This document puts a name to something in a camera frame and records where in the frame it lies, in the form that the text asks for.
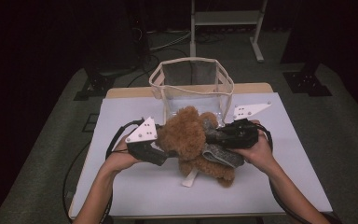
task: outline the brown teddy bear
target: brown teddy bear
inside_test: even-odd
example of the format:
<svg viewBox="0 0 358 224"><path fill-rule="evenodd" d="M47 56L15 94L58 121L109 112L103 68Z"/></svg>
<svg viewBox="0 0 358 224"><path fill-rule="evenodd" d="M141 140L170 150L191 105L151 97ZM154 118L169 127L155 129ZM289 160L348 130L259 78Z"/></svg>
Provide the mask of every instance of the brown teddy bear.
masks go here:
<svg viewBox="0 0 358 224"><path fill-rule="evenodd" d="M165 125L158 129L156 145L166 153L178 157L179 170L188 176L193 168L217 179L223 187L230 187L234 181L234 168L219 162L205 159L202 155L206 144L205 121L208 120L214 128L218 122L215 114L206 112L199 115L194 106L187 106L177 111L168 119Z"/></svg>

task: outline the gray floor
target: gray floor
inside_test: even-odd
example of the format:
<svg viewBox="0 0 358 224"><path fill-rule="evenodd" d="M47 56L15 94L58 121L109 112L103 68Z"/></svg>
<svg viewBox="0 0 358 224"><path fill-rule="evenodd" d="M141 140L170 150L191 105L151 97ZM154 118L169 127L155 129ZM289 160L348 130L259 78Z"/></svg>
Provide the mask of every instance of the gray floor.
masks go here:
<svg viewBox="0 0 358 224"><path fill-rule="evenodd" d="M257 63L248 40L250 34L226 35L223 41L197 45L198 56L217 59L234 82L267 82L278 92L311 164L319 176L334 211L343 223L358 223L358 105L345 90L339 76L320 65L316 76L333 96L309 97L293 94L282 72L297 71L303 64L280 64L289 33L262 32L259 45L265 62ZM156 47L175 39L175 35L151 35ZM161 61L184 57L188 44L154 53ZM152 58L145 69L156 65ZM117 79L115 87L126 87L141 70ZM74 74L37 139L11 192L0 209L0 223L67 223L62 206L62 181L76 154L92 137L84 132L90 114L99 113L102 97L74 101L87 75L83 69ZM148 86L147 77L135 86ZM68 176L66 202L76 191L85 160L85 150ZM265 223L288 223L286 217L266 217ZM133 223L132 220L117 223ZM148 220L146 223L196 223L192 219ZM204 219L201 223L255 223L252 219Z"/></svg>

